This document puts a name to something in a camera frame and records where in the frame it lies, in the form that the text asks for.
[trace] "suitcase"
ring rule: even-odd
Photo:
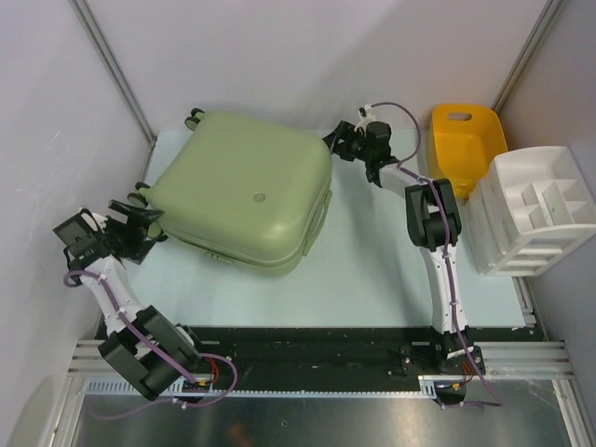
[[[168,236],[276,275],[299,264],[325,223],[331,155],[315,135],[227,112],[200,114],[155,185]]]

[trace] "yellow bin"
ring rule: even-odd
[[[431,177],[448,179],[456,197],[467,198],[493,158],[507,151],[496,113],[474,104],[442,104],[432,111],[428,133]]]

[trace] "white wall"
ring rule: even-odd
[[[89,3],[162,130],[195,106],[307,129],[381,100],[423,121],[441,102],[491,106],[546,1]]]
[[[510,147],[569,145],[596,196],[596,2],[563,10],[501,115]],[[567,342],[596,424],[596,238],[532,280],[551,335]]]
[[[0,2],[0,67],[0,445],[26,447],[98,317],[51,230],[123,198],[147,145],[67,1]]]

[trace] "white storage rack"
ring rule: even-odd
[[[567,147],[497,156],[465,206],[477,269],[538,276],[596,234],[596,206]]]

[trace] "white table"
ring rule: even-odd
[[[189,131],[160,133],[147,183],[155,182],[189,136]],[[394,130],[392,147],[396,156],[411,152],[412,133]],[[414,160],[409,165],[417,170]],[[157,244],[143,264],[128,264],[133,290],[172,322],[193,326],[430,326],[427,271],[408,238],[403,199],[368,184],[361,163],[336,156],[332,190],[317,242],[286,277],[259,276],[170,239]],[[523,326],[511,278],[476,273],[465,223],[457,247],[459,285],[470,325]]]

